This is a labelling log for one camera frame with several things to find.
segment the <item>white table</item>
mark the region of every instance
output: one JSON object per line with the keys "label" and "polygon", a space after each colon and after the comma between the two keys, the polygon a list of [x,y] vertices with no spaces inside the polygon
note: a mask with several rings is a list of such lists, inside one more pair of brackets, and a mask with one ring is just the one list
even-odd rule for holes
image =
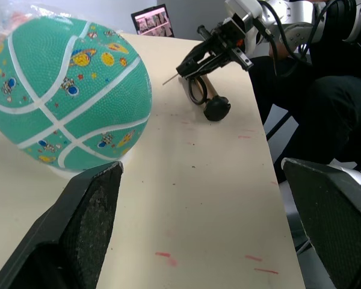
{"label": "white table", "polygon": [[[237,64],[210,74],[232,104],[211,123],[180,79],[162,86],[197,42],[124,36],[149,71],[153,108],[97,287],[304,288],[248,75]],[[66,183],[0,134],[0,268]]]}

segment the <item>basketball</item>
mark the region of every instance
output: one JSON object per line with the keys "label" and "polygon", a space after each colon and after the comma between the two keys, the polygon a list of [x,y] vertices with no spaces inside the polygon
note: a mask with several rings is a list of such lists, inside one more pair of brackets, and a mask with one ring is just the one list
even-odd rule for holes
{"label": "basketball", "polygon": [[0,45],[0,131],[50,166],[79,171],[119,160],[151,104],[142,59],[104,26],[41,17]]}

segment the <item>plastic bag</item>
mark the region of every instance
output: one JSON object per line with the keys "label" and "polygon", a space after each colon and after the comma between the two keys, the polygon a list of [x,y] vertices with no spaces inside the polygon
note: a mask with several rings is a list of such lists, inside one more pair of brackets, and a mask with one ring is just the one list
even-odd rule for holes
{"label": "plastic bag", "polygon": [[62,16],[86,19],[85,16],[72,15],[56,7],[39,2],[0,0],[0,43],[19,25],[40,16]]}

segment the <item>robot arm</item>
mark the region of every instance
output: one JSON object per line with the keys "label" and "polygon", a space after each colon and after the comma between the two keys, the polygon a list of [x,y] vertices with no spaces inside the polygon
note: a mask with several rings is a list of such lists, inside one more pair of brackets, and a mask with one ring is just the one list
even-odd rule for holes
{"label": "robot arm", "polygon": [[262,42],[273,45],[275,38],[291,51],[323,37],[346,42],[361,39],[361,0],[330,0],[328,4],[226,0],[225,5],[230,17],[212,33],[203,26],[198,28],[205,41],[177,67],[180,76],[193,79],[232,61],[248,71],[253,64],[246,54],[251,54]]}

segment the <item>monitor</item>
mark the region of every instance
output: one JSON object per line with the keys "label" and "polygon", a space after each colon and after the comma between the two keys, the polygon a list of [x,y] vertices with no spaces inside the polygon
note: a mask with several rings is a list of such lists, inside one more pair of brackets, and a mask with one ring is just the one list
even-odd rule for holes
{"label": "monitor", "polygon": [[131,17],[138,35],[174,37],[165,4],[133,13]]}

